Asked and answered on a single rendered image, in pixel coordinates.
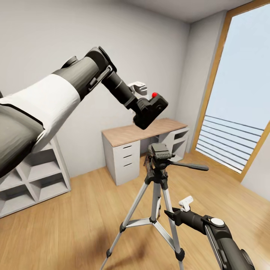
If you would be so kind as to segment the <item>digital camera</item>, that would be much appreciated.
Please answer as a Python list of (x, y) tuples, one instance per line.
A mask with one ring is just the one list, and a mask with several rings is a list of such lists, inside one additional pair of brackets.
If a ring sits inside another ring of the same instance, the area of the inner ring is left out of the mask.
[(157, 118), (168, 106), (168, 102), (158, 93), (153, 93), (151, 99), (146, 99), (145, 97), (141, 97), (136, 102), (138, 107), (143, 113), (141, 117), (139, 114), (133, 118), (133, 123), (145, 130), (155, 118)]

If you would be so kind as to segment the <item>camera tripod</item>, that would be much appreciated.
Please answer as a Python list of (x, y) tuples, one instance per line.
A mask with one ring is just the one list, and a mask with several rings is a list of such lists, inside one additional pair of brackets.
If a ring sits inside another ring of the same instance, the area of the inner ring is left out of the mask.
[[(167, 241), (167, 243), (171, 246), (171, 248), (175, 251), (176, 258), (179, 262), (180, 270), (184, 270), (183, 259), (185, 257), (185, 252), (183, 248), (180, 248), (179, 239), (177, 235), (177, 229), (175, 222), (169, 218), (169, 223), (171, 227), (172, 237), (166, 232), (166, 230), (161, 226), (161, 224), (157, 220), (157, 216), (160, 216), (160, 201), (161, 201), (161, 189), (163, 191), (163, 196), (165, 200), (166, 210), (173, 213), (170, 195), (168, 191), (168, 174), (164, 169), (168, 165), (178, 165), (183, 167), (188, 167), (201, 171), (208, 171), (209, 167), (207, 165), (199, 165), (193, 163), (181, 163), (181, 162), (173, 162), (169, 159), (174, 158), (175, 154), (170, 154), (169, 150), (166, 147), (166, 144), (163, 143), (155, 143), (151, 145), (151, 150), (154, 156), (148, 154), (149, 164), (150, 164), (150, 172), (147, 173), (147, 176), (144, 180), (144, 184), (142, 185), (133, 205), (131, 206), (124, 222), (120, 225), (120, 231), (110, 249), (106, 252), (106, 259), (102, 264), (100, 270), (103, 269), (106, 264), (108, 258), (111, 256), (112, 251), (117, 244), (122, 232), (125, 231), (126, 228), (137, 227), (142, 225), (154, 225), (157, 231), (162, 235), (162, 237)], [(139, 204), (141, 198), (143, 197), (148, 185), (154, 182), (153, 185), (153, 199), (152, 199), (152, 209), (151, 209), (151, 217), (130, 220), (132, 217), (137, 205)]]

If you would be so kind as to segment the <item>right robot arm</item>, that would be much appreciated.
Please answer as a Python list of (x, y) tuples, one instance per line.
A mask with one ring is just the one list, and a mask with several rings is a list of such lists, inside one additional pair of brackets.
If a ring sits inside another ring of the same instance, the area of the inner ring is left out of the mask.
[(216, 260), (221, 270), (255, 270), (254, 264), (244, 249), (239, 249), (232, 238), (225, 222), (212, 216), (199, 214), (190, 210), (192, 196), (181, 200), (181, 209), (172, 207), (173, 213), (164, 210), (176, 226), (182, 223), (207, 235)]

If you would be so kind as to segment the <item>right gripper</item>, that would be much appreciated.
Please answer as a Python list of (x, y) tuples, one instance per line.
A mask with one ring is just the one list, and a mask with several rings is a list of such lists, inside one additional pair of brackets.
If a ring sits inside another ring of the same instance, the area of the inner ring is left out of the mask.
[(193, 220), (194, 216), (197, 214), (189, 210), (188, 212), (181, 211), (178, 208), (172, 207), (173, 213), (167, 210), (164, 210), (165, 214), (170, 217), (176, 226), (180, 226), (182, 223), (194, 229)]

